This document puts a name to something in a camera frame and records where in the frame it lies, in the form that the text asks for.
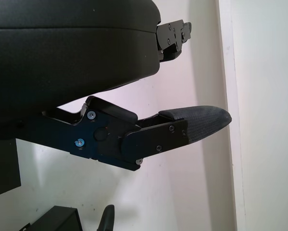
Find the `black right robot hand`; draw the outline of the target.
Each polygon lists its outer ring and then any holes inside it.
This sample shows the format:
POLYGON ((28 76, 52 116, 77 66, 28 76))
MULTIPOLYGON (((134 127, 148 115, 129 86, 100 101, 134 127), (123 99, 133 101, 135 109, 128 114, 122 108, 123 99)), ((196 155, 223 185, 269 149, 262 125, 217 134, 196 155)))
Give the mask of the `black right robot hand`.
POLYGON ((97 231, 113 231, 115 219, 114 205, 107 205, 103 211, 97 231))

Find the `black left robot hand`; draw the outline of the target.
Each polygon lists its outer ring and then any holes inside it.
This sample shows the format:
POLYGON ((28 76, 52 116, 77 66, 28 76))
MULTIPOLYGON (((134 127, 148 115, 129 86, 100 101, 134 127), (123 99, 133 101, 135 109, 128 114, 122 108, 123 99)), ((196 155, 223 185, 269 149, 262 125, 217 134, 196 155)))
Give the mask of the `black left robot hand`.
POLYGON ((226 127, 215 106, 139 119, 95 97, 159 71, 191 23, 161 23, 151 0, 0 0, 0 140, 41 144, 138 170, 144 158, 226 127))

